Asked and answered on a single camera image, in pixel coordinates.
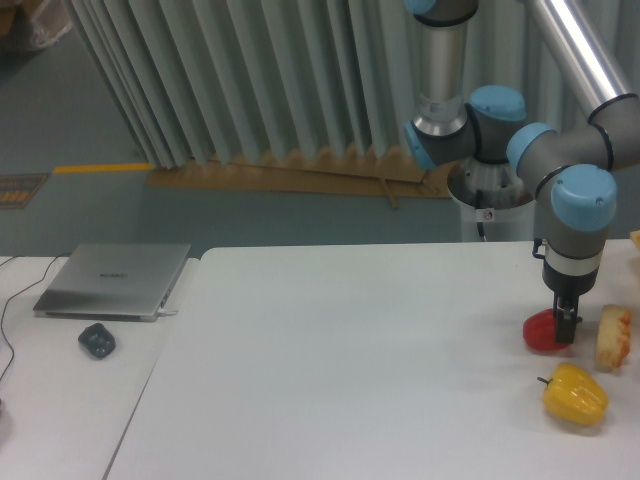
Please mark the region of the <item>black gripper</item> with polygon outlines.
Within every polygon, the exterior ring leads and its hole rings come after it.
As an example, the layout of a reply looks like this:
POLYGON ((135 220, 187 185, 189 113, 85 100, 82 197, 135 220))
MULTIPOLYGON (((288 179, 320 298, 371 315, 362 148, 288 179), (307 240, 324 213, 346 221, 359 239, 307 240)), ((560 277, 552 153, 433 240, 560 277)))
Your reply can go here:
POLYGON ((560 344, 573 344, 578 325, 579 298, 595 285, 599 268, 582 274, 565 274, 543 263, 542 278, 545 285, 553 291, 552 338, 560 344))

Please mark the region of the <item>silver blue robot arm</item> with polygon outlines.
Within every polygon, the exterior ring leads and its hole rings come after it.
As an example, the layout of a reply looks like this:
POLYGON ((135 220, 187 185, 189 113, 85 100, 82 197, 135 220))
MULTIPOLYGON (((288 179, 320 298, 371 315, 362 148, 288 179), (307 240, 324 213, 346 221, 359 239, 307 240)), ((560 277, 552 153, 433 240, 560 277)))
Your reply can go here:
POLYGON ((553 334, 570 344, 580 322, 579 300, 595 284, 605 238, 617 207, 613 172, 639 161, 639 98, 578 1, 528 1, 561 73, 586 114, 584 128, 560 133, 527 119, 522 95, 499 85, 461 93, 466 27, 475 1, 409 1, 421 27, 420 89, 405 124, 410 152, 423 168, 467 160, 505 187, 466 185, 475 211, 514 205, 514 189, 537 202, 550 221, 534 243, 542 278, 553 292, 553 334))

